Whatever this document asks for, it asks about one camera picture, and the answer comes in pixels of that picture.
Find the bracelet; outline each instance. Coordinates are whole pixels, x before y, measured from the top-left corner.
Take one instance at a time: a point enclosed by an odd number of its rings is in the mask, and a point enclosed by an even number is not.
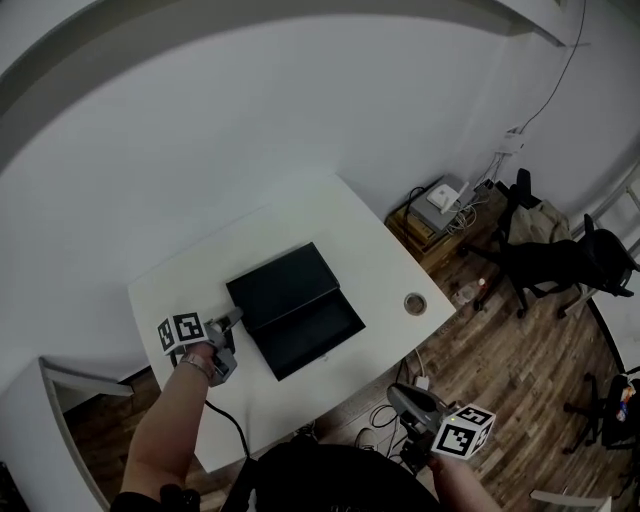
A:
[[[204,358],[200,357],[198,354],[186,354],[180,360],[180,364],[182,363],[187,363],[191,366],[195,366],[198,370],[204,373],[209,386],[211,386],[211,384],[213,383],[214,370],[211,365],[204,360]]]

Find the black and white marker cube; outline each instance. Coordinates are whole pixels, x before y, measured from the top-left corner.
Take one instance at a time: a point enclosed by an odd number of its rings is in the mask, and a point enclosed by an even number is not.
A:
[[[165,319],[158,326],[158,335],[164,355],[179,346],[209,341],[198,313],[175,315]]]
[[[468,460],[484,446],[496,415],[477,405],[467,405],[447,416],[440,426],[432,452]]]

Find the bottle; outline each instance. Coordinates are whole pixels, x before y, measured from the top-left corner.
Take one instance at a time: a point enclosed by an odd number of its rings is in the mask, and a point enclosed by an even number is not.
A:
[[[487,282],[483,278],[480,278],[477,281],[471,281],[454,293],[453,297],[451,297],[451,301],[455,305],[462,307],[475,299],[480,293],[480,290],[486,288],[486,285]]]

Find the table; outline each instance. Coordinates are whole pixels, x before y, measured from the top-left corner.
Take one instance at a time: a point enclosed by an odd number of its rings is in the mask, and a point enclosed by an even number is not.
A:
[[[337,176],[329,176],[231,223],[129,286],[142,343],[161,387],[173,367],[157,326],[197,311],[228,312],[225,283],[314,242],[366,328],[278,382],[244,327],[234,328],[238,369],[208,398],[242,426],[252,452],[329,411],[377,378],[440,327],[455,309],[382,222]],[[404,309],[410,292],[427,311]],[[234,426],[205,409],[196,456],[206,471],[243,457]]]

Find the black box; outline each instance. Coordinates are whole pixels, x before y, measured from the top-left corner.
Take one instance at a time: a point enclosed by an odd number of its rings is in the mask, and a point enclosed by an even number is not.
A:
[[[364,329],[313,243],[227,283],[278,380]]]

